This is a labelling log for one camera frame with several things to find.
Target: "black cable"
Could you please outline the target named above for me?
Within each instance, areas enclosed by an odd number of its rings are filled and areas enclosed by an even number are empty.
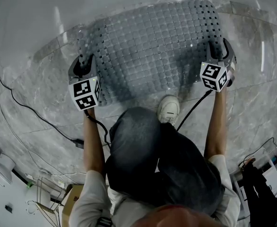
[[[108,130],[106,129],[106,127],[101,123],[99,122],[98,120],[96,120],[95,118],[91,117],[88,113],[88,110],[84,110],[84,113],[86,114],[87,118],[90,119],[92,122],[94,123],[98,123],[105,131],[105,135],[104,135],[104,142],[108,145],[108,147],[110,148],[110,144],[108,143],[107,141],[107,134],[108,134]]]
[[[265,143],[263,143],[256,151],[258,151],[259,149],[261,149],[261,147],[263,147],[263,146],[264,146],[269,140],[271,140],[271,139],[273,139],[273,144],[277,147],[277,144],[274,142],[274,137],[271,137],[271,138],[268,139]],[[246,158],[249,157],[249,156],[251,156],[251,155],[253,155],[256,151],[252,152],[251,154],[248,154],[248,155],[243,159],[243,161],[242,161],[240,164],[238,164],[238,166],[240,166],[242,163],[244,164]]]
[[[67,137],[66,135],[64,135],[61,131],[59,131],[58,128],[57,128],[56,126],[54,126],[52,123],[48,122],[47,120],[43,119],[33,108],[31,108],[31,107],[29,107],[29,106],[27,106],[27,105],[23,105],[23,104],[19,103],[19,102],[15,99],[15,97],[14,97],[14,95],[13,95],[13,93],[12,93],[12,89],[9,88],[9,87],[7,87],[6,85],[4,85],[1,79],[0,79],[0,83],[1,83],[6,89],[10,90],[11,96],[12,96],[12,98],[14,99],[14,101],[15,101],[17,104],[19,104],[20,106],[25,107],[25,108],[28,108],[28,109],[30,109],[31,111],[33,111],[33,112],[35,113],[35,115],[38,116],[39,119],[41,119],[41,120],[43,120],[44,122],[46,122],[46,123],[48,123],[49,125],[51,125],[57,132],[59,132],[59,133],[60,133],[62,136],[64,136],[66,139],[70,140],[71,142],[73,142],[73,143],[75,143],[75,144],[78,143],[77,140],[73,140],[73,139],[71,139],[71,138],[68,138],[68,137]]]
[[[191,108],[191,110],[189,111],[189,113],[187,113],[186,117],[182,120],[180,126],[178,126],[177,130],[178,131],[181,126],[183,125],[183,123],[185,122],[185,120],[189,117],[189,115],[192,113],[192,111],[200,104],[201,101],[203,101],[213,90],[209,90],[207,91],[204,96],[202,98],[199,99],[199,101]]]

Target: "forearm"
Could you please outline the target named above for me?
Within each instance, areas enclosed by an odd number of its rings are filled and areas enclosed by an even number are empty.
[[[88,110],[95,118],[94,109]],[[97,124],[84,115],[84,165],[86,171],[94,170],[105,178],[105,158]]]
[[[227,141],[226,129],[226,88],[216,92],[213,112],[208,129],[204,157],[224,155]]]

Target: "black pants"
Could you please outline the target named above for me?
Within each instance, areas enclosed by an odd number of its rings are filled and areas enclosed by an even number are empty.
[[[277,199],[267,186],[266,178],[252,162],[244,168],[242,176],[250,210],[251,227],[274,227],[277,223]]]
[[[106,171],[112,189],[154,206],[181,204],[209,215],[221,202],[225,189],[217,168],[154,112],[141,107],[125,111],[110,138]]]

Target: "second person's foot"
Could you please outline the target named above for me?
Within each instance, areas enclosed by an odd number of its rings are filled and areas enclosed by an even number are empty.
[[[180,114],[180,103],[175,96],[166,96],[157,109],[157,118],[161,123],[170,123],[173,126]]]

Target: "cardboard box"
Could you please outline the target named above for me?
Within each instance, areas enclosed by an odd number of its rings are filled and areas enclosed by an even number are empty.
[[[73,205],[79,199],[84,185],[74,185],[68,193],[66,204],[62,212],[62,227],[69,227],[69,217],[73,208]]]

